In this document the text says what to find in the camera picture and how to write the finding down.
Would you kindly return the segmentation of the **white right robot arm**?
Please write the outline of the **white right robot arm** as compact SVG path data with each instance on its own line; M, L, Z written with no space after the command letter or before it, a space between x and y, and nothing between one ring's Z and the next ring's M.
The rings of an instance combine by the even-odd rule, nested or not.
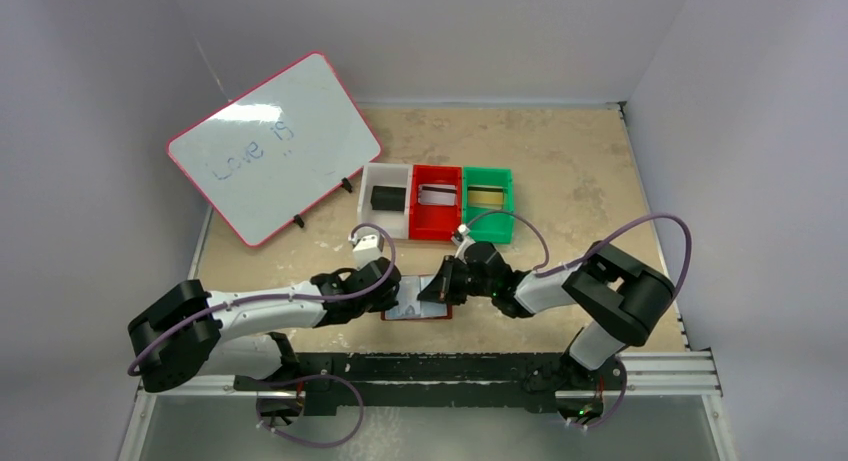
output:
M564 363L596 371L623 349L646 343L676 288L613 245L596 242L591 251L575 267L544 276L512 268L490 242L474 243L460 257L445 257L417 299L461 305L469 297L487 297L503 315L521 319L577 305L591 322L566 349Z

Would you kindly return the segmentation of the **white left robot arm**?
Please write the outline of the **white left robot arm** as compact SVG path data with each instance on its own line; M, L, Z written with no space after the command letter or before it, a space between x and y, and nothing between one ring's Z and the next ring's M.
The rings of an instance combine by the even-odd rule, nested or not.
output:
M402 274L380 257L289 287L209 291L197 279L178 283L127 327L135 353L128 373L149 393L195 377L266 379L293 358L282 330L343 325L395 306Z

